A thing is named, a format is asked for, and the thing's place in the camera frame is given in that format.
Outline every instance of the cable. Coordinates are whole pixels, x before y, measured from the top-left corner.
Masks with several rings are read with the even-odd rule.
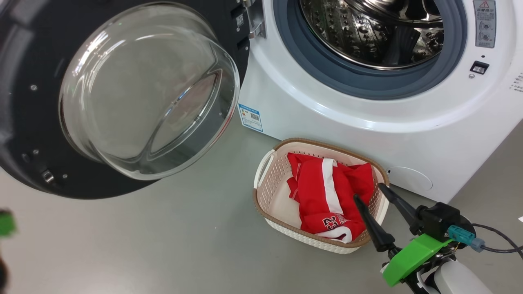
[[[521,257],[521,259],[523,259],[523,251],[522,251],[523,250],[523,246],[518,247],[518,245],[516,245],[516,243],[514,243],[514,241],[512,241],[507,235],[505,235],[502,232],[500,232],[499,230],[497,230],[495,228],[491,228],[491,227],[489,227],[487,225],[482,225],[482,224],[477,224],[477,223],[473,223],[472,225],[474,227],[487,229],[489,231],[492,231],[492,232],[500,235],[503,239],[507,240],[507,242],[512,247],[514,247],[514,249],[500,250],[500,249],[493,249],[493,248],[487,247],[485,245],[482,245],[481,248],[483,248],[483,249],[485,249],[487,251],[490,251],[490,252],[495,252],[495,253],[515,253],[515,252],[517,252],[519,254],[519,256]]]
[[[490,251],[490,252],[495,252],[495,253],[516,253],[518,251],[521,251],[523,249],[523,246],[521,247],[518,247],[518,248],[514,248],[514,249],[493,249],[493,248],[490,248],[490,247],[487,247],[485,245],[482,245],[481,248],[487,250],[487,251]]]

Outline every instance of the front-loading washing machine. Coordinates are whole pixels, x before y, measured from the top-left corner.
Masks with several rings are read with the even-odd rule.
[[[343,146],[448,202],[523,118],[521,1],[263,3],[246,127]]]
[[[122,195],[195,162],[237,110],[246,127],[368,155],[393,184],[448,202],[522,118],[518,12],[494,0],[4,0],[0,165],[51,194]]]

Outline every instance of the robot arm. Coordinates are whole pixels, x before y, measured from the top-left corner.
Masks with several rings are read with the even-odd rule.
[[[412,234],[419,236],[405,248],[396,247],[394,237],[384,231],[363,201],[354,195],[376,250],[388,252],[390,261],[384,264],[381,272],[389,286],[407,284],[416,294],[492,294],[456,259],[456,251],[467,244],[475,242],[473,248],[477,251],[481,251],[484,244],[475,238],[474,227],[458,209],[440,202],[431,208],[420,206],[415,209],[386,185],[379,184],[379,187],[398,208]],[[434,269],[426,280],[422,278],[422,274]]]

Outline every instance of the stainless steel drum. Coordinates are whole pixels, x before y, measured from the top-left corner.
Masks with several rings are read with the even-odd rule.
[[[434,0],[300,0],[316,37],[338,56],[377,70],[400,70],[441,52]]]

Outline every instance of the laundry basket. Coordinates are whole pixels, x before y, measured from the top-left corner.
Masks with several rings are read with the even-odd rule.
[[[370,236],[366,230],[347,244],[300,230],[299,204],[289,198],[290,189],[287,185],[287,180],[292,177],[291,165],[287,159],[289,152],[330,158],[347,166],[370,163],[374,177],[370,213],[381,224],[389,207],[389,202],[378,188],[378,183],[388,186],[389,178],[375,161],[329,144],[293,138],[281,142],[269,151],[261,160],[254,177],[254,203],[267,223],[298,241],[334,253],[348,254],[368,243]]]

